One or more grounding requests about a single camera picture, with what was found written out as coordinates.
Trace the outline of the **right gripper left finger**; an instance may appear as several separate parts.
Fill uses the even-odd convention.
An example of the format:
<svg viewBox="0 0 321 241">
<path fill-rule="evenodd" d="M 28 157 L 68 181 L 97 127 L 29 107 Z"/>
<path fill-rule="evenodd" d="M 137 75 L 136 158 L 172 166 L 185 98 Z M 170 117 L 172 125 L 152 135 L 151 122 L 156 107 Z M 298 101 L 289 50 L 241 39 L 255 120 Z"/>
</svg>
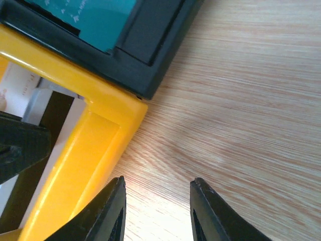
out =
<svg viewBox="0 0 321 241">
<path fill-rule="evenodd" d="M 74 218 L 46 240 L 124 240 L 126 187 L 113 178 Z"/>
</svg>

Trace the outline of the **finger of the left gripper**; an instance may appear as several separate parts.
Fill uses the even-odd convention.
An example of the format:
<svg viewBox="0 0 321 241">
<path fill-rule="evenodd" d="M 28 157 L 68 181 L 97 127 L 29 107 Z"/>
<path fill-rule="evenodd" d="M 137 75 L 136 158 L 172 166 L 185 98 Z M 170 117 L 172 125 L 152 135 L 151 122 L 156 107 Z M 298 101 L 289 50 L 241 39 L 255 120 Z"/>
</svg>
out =
<svg viewBox="0 0 321 241">
<path fill-rule="evenodd" d="M 1 183 L 48 157 L 51 133 L 1 111 Z"/>
</svg>

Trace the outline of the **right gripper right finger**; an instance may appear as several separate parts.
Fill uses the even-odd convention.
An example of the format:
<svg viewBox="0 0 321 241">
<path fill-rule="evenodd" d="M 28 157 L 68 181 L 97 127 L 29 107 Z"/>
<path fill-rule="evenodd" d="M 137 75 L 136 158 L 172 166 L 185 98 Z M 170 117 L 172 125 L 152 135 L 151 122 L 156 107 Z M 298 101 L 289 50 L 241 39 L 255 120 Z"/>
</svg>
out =
<svg viewBox="0 0 321 241">
<path fill-rule="evenodd" d="M 270 240 L 202 178 L 190 182 L 190 210 L 194 240 Z"/>
</svg>

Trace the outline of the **yellow plastic bin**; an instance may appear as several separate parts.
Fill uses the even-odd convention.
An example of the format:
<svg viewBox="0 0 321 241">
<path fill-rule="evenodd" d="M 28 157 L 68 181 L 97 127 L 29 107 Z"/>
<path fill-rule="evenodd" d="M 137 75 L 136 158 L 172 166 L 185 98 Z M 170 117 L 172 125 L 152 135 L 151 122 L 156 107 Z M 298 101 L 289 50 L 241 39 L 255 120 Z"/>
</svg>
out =
<svg viewBox="0 0 321 241">
<path fill-rule="evenodd" d="M 86 102 L 19 236 L 45 240 L 103 188 L 147 105 L 6 26 L 1 26 L 1 55 Z"/>
</svg>

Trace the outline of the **black bin with teal cards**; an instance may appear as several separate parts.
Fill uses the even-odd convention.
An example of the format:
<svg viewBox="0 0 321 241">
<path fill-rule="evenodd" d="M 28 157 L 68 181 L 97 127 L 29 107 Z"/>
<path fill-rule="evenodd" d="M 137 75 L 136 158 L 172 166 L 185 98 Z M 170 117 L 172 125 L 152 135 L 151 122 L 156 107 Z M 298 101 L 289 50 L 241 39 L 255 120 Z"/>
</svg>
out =
<svg viewBox="0 0 321 241">
<path fill-rule="evenodd" d="M 202 1 L 1 1 L 1 24 L 152 99 Z"/>
</svg>

